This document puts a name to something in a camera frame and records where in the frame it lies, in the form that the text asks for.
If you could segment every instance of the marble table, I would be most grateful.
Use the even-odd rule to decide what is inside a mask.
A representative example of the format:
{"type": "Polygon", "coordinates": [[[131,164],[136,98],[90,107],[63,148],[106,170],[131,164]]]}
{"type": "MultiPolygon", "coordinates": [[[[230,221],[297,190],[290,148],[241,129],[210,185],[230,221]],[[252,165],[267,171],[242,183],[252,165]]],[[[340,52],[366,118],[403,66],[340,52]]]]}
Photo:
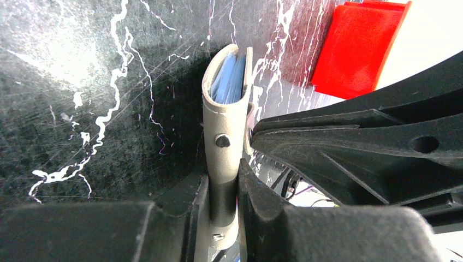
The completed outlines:
{"type": "Polygon", "coordinates": [[[3,1],[0,207],[155,200],[204,167],[201,79],[230,43],[254,48],[254,123],[339,102],[310,77],[343,2],[3,1]]]}

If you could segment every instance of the beige wallet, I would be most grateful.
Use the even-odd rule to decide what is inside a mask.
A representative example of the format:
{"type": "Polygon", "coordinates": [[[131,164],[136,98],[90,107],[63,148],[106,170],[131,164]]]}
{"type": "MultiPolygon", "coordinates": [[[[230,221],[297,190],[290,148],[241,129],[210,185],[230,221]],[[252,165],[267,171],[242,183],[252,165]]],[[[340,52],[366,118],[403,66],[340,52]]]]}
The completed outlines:
{"type": "Polygon", "coordinates": [[[210,246],[219,250],[231,247],[238,236],[237,174],[244,141],[247,141],[248,132],[245,129],[252,88],[252,48],[248,47],[241,99],[226,105],[212,100],[212,83],[230,52],[237,54],[238,46],[231,44],[217,53],[203,77],[204,144],[210,189],[210,246]]]}

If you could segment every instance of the purple wire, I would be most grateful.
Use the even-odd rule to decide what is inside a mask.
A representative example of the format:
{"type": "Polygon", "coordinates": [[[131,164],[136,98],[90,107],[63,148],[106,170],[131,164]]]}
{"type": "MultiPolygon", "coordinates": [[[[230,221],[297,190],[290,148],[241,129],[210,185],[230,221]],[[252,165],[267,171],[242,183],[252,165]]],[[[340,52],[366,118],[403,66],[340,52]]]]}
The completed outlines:
{"type": "Polygon", "coordinates": [[[297,193],[294,194],[294,195],[296,196],[296,195],[302,194],[302,193],[307,192],[307,191],[310,191],[310,190],[312,190],[312,189],[314,189],[314,188],[315,188],[314,186],[309,186],[309,187],[307,187],[306,189],[302,190],[301,192],[297,192],[297,193]]]}

